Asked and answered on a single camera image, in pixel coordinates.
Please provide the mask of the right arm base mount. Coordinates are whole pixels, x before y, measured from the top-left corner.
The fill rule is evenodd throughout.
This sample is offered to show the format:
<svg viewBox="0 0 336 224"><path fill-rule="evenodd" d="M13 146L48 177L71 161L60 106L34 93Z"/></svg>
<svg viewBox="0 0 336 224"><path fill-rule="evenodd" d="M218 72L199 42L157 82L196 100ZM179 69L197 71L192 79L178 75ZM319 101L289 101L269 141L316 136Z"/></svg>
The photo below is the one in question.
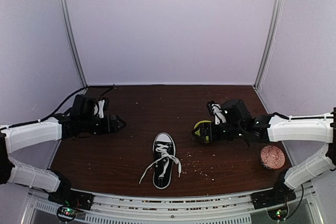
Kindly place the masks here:
<svg viewBox="0 0 336 224"><path fill-rule="evenodd" d="M283 221L289 216L288 203L296 199L293 190L269 189L251 194L254 209L266 209L271 220Z"/></svg>

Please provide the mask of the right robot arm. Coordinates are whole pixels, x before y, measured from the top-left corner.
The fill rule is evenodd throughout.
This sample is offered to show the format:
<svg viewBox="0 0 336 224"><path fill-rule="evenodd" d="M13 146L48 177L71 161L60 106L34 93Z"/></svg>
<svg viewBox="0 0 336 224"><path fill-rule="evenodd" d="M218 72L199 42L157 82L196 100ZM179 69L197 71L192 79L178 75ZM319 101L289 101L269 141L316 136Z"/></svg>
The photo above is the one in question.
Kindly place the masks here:
<svg viewBox="0 0 336 224"><path fill-rule="evenodd" d="M212 121L199 121L192 135L201 143L244 140L247 144L282 142L294 166L282 172L269 192L279 204L305 182L335 169L335 111L304 116L278 112L253 117L241 99L207 103Z"/></svg>

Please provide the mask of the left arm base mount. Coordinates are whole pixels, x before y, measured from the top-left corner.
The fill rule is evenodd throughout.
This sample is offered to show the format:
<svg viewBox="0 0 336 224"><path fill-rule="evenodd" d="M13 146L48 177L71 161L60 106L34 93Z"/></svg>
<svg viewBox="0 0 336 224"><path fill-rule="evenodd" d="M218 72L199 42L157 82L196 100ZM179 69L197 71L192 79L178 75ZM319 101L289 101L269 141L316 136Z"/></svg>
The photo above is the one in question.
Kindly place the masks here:
<svg viewBox="0 0 336 224"><path fill-rule="evenodd" d="M71 190L67 198L62 198L56 192L47 192L47 194L49 201L59 204L56 210L56 217L63 223L70 223L83 214L84 211L89 211L94 199L93 194L76 190Z"/></svg>

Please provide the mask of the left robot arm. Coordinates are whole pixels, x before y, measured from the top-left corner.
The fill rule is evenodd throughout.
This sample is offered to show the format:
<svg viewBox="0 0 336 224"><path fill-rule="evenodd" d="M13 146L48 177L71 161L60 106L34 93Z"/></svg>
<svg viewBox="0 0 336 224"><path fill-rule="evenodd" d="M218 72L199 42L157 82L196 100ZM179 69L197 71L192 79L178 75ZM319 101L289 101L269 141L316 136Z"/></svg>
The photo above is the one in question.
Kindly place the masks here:
<svg viewBox="0 0 336 224"><path fill-rule="evenodd" d="M1 184L19 184L37 188L71 205L76 197L71 182L59 172L47 168L59 143L81 134L118 133L126 122L106 113L109 99L99 100L80 94L63 113L30 122L1 126Z"/></svg>

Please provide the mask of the black white canvas sneaker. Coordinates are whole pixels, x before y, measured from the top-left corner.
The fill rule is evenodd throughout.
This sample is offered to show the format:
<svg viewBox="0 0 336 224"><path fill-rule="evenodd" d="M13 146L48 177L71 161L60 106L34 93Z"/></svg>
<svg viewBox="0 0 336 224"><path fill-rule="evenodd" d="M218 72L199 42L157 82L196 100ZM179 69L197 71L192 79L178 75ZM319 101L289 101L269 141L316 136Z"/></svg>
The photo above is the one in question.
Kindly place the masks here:
<svg viewBox="0 0 336 224"><path fill-rule="evenodd" d="M170 185L175 155L176 147L172 137L167 133L159 133L153 143L153 184L157 189L166 189Z"/></svg>

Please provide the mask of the white shoelace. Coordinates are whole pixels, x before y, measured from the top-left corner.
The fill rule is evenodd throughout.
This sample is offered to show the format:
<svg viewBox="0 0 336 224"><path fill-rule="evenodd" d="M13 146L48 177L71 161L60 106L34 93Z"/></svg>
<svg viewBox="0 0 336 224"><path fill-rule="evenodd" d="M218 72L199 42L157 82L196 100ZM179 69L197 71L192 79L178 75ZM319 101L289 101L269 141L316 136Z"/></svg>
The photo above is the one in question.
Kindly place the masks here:
<svg viewBox="0 0 336 224"><path fill-rule="evenodd" d="M140 180L139 180L139 184L141 184L142 179L145 177L147 171L152 168L153 166L155 166L156 168L159 167L159 162L163 162L163 170L162 172L159 174L158 178L159 179L163 179L164 175L166 174L167 168L169 166L169 162L172 161L174 164L176 164L178 166L178 173L179 173L179 177L181 176L181 172L182 172L182 164L181 161L175 156L175 147L173 144L162 144L159 143L156 146L154 146L153 148L153 152L157 152L159 154L159 158L157 158L152 164L150 164L144 171L144 173L142 174Z"/></svg>

